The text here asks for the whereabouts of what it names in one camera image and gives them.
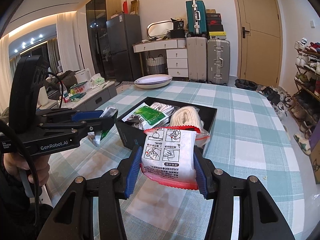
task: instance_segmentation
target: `plastic bottle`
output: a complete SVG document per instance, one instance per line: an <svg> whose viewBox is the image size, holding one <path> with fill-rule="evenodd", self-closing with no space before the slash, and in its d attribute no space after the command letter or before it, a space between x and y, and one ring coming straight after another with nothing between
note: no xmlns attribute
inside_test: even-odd
<svg viewBox="0 0 320 240"><path fill-rule="evenodd" d="M63 102L67 103L70 101L69 93L64 83L62 84L63 84Z"/></svg>

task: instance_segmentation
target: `human hand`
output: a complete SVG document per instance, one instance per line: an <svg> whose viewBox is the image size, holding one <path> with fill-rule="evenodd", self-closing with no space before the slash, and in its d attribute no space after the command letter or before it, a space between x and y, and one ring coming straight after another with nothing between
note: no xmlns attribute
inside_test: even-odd
<svg viewBox="0 0 320 240"><path fill-rule="evenodd" d="M37 170L39 185L43 186L49 179L50 165L48 164L50 155L41 156L34 160ZM6 171L14 176L17 180L21 181L18 168L22 170L29 170L27 161L19 153L6 153L4 154L4 168ZM33 183L32 175L28 176L28 180Z"/></svg>

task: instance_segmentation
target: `black cable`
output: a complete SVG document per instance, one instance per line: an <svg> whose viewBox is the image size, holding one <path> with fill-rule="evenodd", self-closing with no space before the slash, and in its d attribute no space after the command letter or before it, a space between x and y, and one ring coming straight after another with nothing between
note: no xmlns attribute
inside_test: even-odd
<svg viewBox="0 0 320 240"><path fill-rule="evenodd" d="M62 100L63 100L63 83L62 83L61 79L56 74L54 74L54 73L52 73L50 71L48 71L48 74L54 76L55 78L57 78L59 83L60 83L60 85L61 85L61 100L60 100L60 106L59 106L59 108L61 108Z"/></svg>
<svg viewBox="0 0 320 240"><path fill-rule="evenodd" d="M3 132L5 136L7 136L13 144L17 147L19 153L22 154L22 156L25 158L27 161L31 175L33 177L33 183L35 187L35 212L36 212L36 218L35 218L35 223L33 224L36 228L39 226L39 178L37 174L37 170L35 167L35 164L33 163L33 160L31 158L30 153L22 143L22 141L19 139L17 134L14 132L12 128L6 125L2 120L0 120L0 131Z"/></svg>

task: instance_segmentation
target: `green and white package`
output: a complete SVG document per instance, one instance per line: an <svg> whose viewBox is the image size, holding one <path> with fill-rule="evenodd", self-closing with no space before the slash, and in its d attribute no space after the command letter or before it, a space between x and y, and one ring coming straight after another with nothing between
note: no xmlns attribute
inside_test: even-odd
<svg viewBox="0 0 320 240"><path fill-rule="evenodd" d="M152 109L146 103L142 103L136 109L127 114L122 121L133 122L133 127L146 130L155 127L157 124L168 118L168 115Z"/></svg>
<svg viewBox="0 0 320 240"><path fill-rule="evenodd" d="M106 107L100 117L112 117L114 121L116 121L118 115L118 109L114 107ZM97 131L97 132L89 132L88 139L95 147L100 146L100 141L105 138L110 130L106 131Z"/></svg>

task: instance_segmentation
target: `checkered tablecloth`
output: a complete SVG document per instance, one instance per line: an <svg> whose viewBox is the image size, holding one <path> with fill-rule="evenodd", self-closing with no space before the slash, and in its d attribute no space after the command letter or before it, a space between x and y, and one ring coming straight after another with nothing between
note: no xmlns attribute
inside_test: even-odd
<svg viewBox="0 0 320 240"><path fill-rule="evenodd" d="M301 239L304 196L300 171L284 127L267 99L237 88L171 82L154 90L130 88L99 109L116 106L121 115L147 96L217 108L205 157L231 176L257 176L276 201L296 239ZM117 167L130 153L114 126L100 149L83 139L79 148L53 154L47 183L53 205L77 176L99 177ZM202 240L212 207L212 201L204 200L199 191L162 186L141 172L134 193L120 203L128 240ZM99 239L97 199L94 208L94 233ZM235 198L234 210L232 239L238 239L238 198Z"/></svg>

